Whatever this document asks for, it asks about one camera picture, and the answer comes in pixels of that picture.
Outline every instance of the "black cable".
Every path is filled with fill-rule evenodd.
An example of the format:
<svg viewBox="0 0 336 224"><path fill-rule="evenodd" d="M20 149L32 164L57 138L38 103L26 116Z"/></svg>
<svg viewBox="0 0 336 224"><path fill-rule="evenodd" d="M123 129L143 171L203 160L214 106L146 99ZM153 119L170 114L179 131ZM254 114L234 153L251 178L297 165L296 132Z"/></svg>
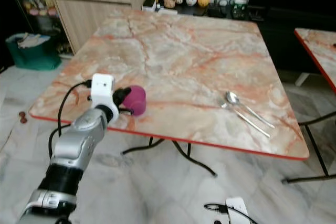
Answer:
<svg viewBox="0 0 336 224"><path fill-rule="evenodd" d="M72 86L68 92L66 93L66 95L63 98L63 101L61 103L61 106L59 107L58 110L58 115L57 115L57 129L58 129L58 137L60 137L62 135L62 128L61 128L61 114L62 114L62 110L65 104L65 101L67 100L68 96L71 94L72 90L75 89L76 87L80 86L80 85L85 85L88 88L91 88L91 84L92 84L92 80L87 80L87 81L83 81L81 83L78 83L74 86Z"/></svg>
<svg viewBox="0 0 336 224"><path fill-rule="evenodd" d="M244 216L245 218L249 219L252 223L254 223L254 224L258 224L258 223L257 223L254 219L252 219L250 216L244 214L243 212L237 210L236 208L234 208L234 207L230 207L230 206L226 206L226 207L227 207L228 209L231 209L231 210L233 210L233 211L239 213L240 215Z"/></svg>
<svg viewBox="0 0 336 224"><path fill-rule="evenodd" d="M220 212L221 214L228 214L228 209L231 209L237 213L239 213L240 215L244 216L245 218L249 219L252 224L258 224L254 219L252 219L250 216L246 215L245 213L237 210L234 207L230 207L227 205L222 205L222 204L217 204L217 203L210 203L210 204L205 204L204 205L205 209L211 210L211 211L215 211L215 212Z"/></svg>
<svg viewBox="0 0 336 224"><path fill-rule="evenodd" d="M71 123L69 124L66 124L66 125L62 125L61 128L65 128L65 127L69 127L71 125ZM52 156L52 152L53 152L53 149L52 149L52 139L54 137L54 134L56 133L56 131L58 130L58 128L54 129L52 131L52 133L50 134L50 137L49 137L49 141L48 141L48 149L49 149L49 159L51 158Z"/></svg>
<svg viewBox="0 0 336 224"><path fill-rule="evenodd" d="M75 89L76 87L80 86L80 85L85 85L87 88L91 88L91 85L92 85L92 80L86 80L86 81L83 81L81 83L78 83L74 86L72 86L68 92L66 93L66 95L64 96L63 100L62 100L62 103L59 107L59 110L58 110L58 115L57 115L57 128L54 129L52 131L52 133L50 134L49 136L49 141L48 141L48 150L49 150L49 158L51 158L52 156L52 152L53 152L53 149L52 149L52 139L54 137L54 134L56 133L56 131L58 131L58 137L60 137L62 135L62 129L65 128L65 127L69 127L71 124L66 124L66 125L63 125L61 126L61 114L62 114L62 110L63 110L63 107L64 107L64 104L68 98L68 96L71 94L72 90Z"/></svg>

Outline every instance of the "spoon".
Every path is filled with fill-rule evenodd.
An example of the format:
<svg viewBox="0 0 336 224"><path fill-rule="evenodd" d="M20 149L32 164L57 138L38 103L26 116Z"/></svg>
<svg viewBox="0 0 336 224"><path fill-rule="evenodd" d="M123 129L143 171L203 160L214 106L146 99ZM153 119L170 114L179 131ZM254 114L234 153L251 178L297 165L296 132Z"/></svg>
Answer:
<svg viewBox="0 0 336 224"><path fill-rule="evenodd" d="M239 101L238 96L231 92L231 91L226 91L226 99L229 103L233 104L233 105L242 105L244 106L252 115L254 115L257 119L261 120L263 123L265 123L267 126L271 127L271 128L275 128L273 124L271 124L270 122L268 122L266 119L264 119L262 116L258 115L256 112L254 112L250 107L242 104Z"/></svg>

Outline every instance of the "tile floor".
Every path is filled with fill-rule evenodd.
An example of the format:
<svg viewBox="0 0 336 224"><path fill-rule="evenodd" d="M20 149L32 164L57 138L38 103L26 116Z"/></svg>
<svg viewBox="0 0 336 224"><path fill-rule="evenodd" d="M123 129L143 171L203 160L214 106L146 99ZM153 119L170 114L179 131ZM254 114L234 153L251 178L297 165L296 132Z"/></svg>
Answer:
<svg viewBox="0 0 336 224"><path fill-rule="evenodd" d="M19 111L51 83L62 67L38 72L11 67L0 75L0 223L15 223L48 166L47 141L56 124ZM321 76L293 85L297 73L280 73L299 121L336 110L336 95ZM335 119L311 127L330 172L336 172ZM335 224L336 180L283 185L284 177L322 174L304 129L311 156L307 161L193 146L192 156L217 171L186 161L166 141L146 152L121 156L146 144L141 136L108 132L95 150L78 191L72 223L227 223L225 215L207 211L207 202L243 197L249 215L260 224Z"/></svg>

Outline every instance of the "white power adapter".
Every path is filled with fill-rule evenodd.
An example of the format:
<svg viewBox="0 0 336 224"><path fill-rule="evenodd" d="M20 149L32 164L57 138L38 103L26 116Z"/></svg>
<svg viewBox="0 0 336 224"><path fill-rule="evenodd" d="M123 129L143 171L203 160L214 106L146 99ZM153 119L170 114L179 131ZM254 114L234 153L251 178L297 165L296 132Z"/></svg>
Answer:
<svg viewBox="0 0 336 224"><path fill-rule="evenodd" d="M248 216L244 200L241 197L227 198L225 201L225 204L229 207L234 207L238 211L243 212L244 214ZM244 216L242 216L241 214L229 208L227 209L227 211L228 211L230 224L250 224L250 221L246 219Z"/></svg>
<svg viewBox="0 0 336 224"><path fill-rule="evenodd" d="M113 102L114 77L110 74L95 73L91 84L92 108L97 105L107 106L113 113L111 122L115 122L119 116L119 110Z"/></svg>

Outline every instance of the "purple cup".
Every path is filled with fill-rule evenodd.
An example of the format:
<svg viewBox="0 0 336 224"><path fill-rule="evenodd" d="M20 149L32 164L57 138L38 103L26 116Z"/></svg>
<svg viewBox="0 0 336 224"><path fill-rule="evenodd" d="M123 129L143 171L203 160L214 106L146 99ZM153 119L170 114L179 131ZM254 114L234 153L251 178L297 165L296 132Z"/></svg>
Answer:
<svg viewBox="0 0 336 224"><path fill-rule="evenodd" d="M131 93L129 93L122 104L134 111L133 115L141 115L146 110L146 92L138 85L130 86Z"/></svg>

